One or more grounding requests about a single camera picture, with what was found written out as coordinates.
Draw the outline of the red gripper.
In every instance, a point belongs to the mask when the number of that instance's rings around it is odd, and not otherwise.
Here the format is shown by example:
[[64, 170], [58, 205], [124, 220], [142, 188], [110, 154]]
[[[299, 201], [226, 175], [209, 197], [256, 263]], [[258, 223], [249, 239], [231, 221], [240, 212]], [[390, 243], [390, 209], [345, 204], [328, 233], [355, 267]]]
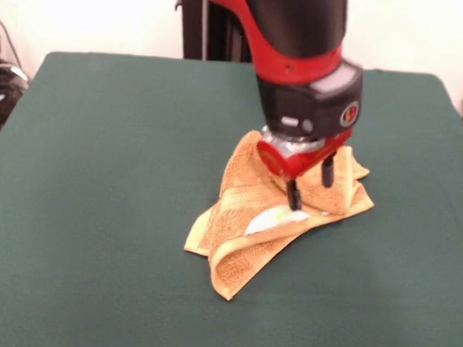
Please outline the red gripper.
[[297, 181], [313, 166], [322, 164], [322, 185], [331, 187], [334, 183], [334, 157], [337, 150], [347, 142], [353, 130], [347, 129], [339, 134], [315, 141], [290, 141], [272, 133], [268, 127], [261, 131], [257, 142], [260, 159], [268, 170], [281, 177], [286, 183], [286, 195], [290, 209], [301, 209], [301, 193]]

